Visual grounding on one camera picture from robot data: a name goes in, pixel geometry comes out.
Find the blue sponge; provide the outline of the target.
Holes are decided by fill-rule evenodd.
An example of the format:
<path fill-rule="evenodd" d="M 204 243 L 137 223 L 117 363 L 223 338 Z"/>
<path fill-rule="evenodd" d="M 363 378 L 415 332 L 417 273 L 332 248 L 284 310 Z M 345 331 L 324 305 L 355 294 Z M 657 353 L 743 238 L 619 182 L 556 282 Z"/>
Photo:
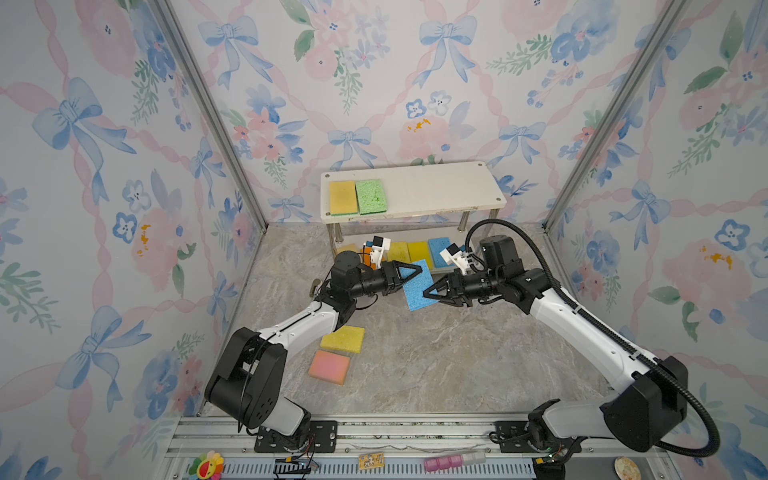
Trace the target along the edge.
<path fill-rule="evenodd" d="M 445 269 L 453 267 L 453 263 L 450 260 L 446 261 L 441 255 L 441 252 L 452 244 L 450 238 L 432 238 L 427 241 L 427 244 L 434 269 Z"/>
<path fill-rule="evenodd" d="M 423 268 L 423 272 L 403 286 L 406 302 L 411 312 L 415 312 L 427 307 L 430 307 L 437 302 L 434 300 L 425 299 L 422 296 L 422 292 L 433 284 L 432 275 L 430 269 L 427 267 L 424 261 L 420 261 L 414 264 L 418 264 Z"/>

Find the yellow cellulose sponge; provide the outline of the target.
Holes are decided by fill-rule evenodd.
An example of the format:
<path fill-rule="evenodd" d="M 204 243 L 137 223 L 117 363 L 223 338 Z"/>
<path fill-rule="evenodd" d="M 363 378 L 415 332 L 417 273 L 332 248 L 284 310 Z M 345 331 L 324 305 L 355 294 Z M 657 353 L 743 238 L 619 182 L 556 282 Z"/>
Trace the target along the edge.
<path fill-rule="evenodd" d="M 392 242 L 387 252 L 387 259 L 390 262 L 398 261 L 402 263 L 410 263 L 410 253 L 407 242 Z"/>

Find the bright yellow sponge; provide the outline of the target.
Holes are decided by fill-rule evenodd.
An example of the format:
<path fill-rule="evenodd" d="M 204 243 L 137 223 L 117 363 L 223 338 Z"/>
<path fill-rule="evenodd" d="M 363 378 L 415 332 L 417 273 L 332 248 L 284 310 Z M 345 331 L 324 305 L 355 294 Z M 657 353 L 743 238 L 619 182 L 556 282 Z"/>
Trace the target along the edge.
<path fill-rule="evenodd" d="M 426 241 L 411 242 L 407 244 L 410 263 L 424 261 L 429 269 L 433 268 L 433 261 Z"/>

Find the green sponge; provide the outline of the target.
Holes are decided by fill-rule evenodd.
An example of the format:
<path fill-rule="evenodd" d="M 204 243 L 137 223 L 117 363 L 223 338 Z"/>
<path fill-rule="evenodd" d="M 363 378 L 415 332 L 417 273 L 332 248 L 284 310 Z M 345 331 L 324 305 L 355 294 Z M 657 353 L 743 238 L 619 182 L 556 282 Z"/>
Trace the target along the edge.
<path fill-rule="evenodd" d="M 355 183 L 358 211 L 361 215 L 384 213 L 388 203 L 383 182 L 379 179 L 357 181 Z"/>

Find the yellow green-backed sponge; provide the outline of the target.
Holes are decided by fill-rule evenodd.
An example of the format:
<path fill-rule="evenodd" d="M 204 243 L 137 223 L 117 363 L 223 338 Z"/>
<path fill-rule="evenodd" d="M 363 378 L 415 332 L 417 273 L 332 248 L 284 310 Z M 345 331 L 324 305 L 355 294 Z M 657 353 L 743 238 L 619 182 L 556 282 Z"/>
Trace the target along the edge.
<path fill-rule="evenodd" d="M 329 212 L 332 216 L 358 213 L 356 183 L 354 181 L 337 181 L 329 184 Z"/>

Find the pink sponge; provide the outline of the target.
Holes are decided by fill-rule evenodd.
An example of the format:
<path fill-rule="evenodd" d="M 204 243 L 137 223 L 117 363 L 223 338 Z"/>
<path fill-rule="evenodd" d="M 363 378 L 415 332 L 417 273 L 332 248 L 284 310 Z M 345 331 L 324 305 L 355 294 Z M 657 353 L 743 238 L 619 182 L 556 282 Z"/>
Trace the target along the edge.
<path fill-rule="evenodd" d="M 347 356 L 318 351 L 310 365 L 308 375 L 317 380 L 343 385 L 350 363 L 351 359 Z"/>

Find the orange sponge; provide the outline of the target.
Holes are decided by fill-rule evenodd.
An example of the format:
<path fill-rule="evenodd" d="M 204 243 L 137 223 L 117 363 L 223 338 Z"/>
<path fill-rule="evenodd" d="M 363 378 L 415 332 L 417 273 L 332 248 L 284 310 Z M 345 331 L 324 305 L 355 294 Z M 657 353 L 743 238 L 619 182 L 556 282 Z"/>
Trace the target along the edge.
<path fill-rule="evenodd" d="M 361 250 L 361 259 L 364 265 L 371 266 L 372 261 L 370 258 L 370 254 L 372 252 L 372 248 L 370 246 L 364 246 Z"/>

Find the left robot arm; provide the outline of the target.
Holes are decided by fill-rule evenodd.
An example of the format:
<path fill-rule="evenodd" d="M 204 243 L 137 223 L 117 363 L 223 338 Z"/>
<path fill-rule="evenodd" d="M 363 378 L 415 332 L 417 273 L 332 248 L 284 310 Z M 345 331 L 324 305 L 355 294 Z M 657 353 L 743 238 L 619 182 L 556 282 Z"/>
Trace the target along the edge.
<path fill-rule="evenodd" d="M 338 254 L 304 310 L 272 327 L 242 327 L 232 334 L 207 382 L 205 401 L 250 432 L 265 428 L 291 439 L 306 436 L 311 414 L 280 393 L 287 361 L 344 326 L 359 298 L 396 293 L 427 271 L 399 261 L 384 261 L 374 270 L 358 253 Z"/>

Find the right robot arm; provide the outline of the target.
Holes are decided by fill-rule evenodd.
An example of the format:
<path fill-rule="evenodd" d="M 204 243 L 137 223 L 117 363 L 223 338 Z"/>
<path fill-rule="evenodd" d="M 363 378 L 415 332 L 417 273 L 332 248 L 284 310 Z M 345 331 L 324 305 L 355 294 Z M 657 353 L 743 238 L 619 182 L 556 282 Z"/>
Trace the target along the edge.
<path fill-rule="evenodd" d="M 527 269 L 512 238 L 481 241 L 482 258 L 451 244 L 442 260 L 453 271 L 425 290 L 427 298 L 469 307 L 504 301 L 545 324 L 583 355 L 608 381 L 611 393 L 582 402 L 549 400 L 528 415 L 524 438 L 539 451 L 569 437 L 613 438 L 645 452 L 680 424 L 687 413 L 684 397 L 670 385 L 670 375 L 687 380 L 684 366 L 673 359 L 646 365 L 648 351 L 625 340 L 585 310 L 541 268 Z"/>

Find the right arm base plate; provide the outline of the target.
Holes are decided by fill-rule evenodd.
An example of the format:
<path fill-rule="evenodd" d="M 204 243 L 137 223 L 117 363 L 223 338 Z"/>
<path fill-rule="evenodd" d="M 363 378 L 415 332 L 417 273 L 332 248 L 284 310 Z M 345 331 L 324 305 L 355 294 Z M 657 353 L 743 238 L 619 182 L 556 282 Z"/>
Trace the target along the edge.
<path fill-rule="evenodd" d="M 527 420 L 496 421 L 488 437 L 502 453 L 564 456 L 582 451 L 575 437 L 556 438 L 544 426 Z"/>

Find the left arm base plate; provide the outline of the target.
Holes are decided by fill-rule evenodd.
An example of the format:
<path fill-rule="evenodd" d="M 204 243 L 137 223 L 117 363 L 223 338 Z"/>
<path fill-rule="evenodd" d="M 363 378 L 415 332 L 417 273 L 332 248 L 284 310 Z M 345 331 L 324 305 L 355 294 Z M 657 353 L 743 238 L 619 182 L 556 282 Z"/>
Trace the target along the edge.
<path fill-rule="evenodd" d="M 333 420 L 310 420 L 292 435 L 260 427 L 254 445 L 256 453 L 334 453 L 339 423 Z"/>

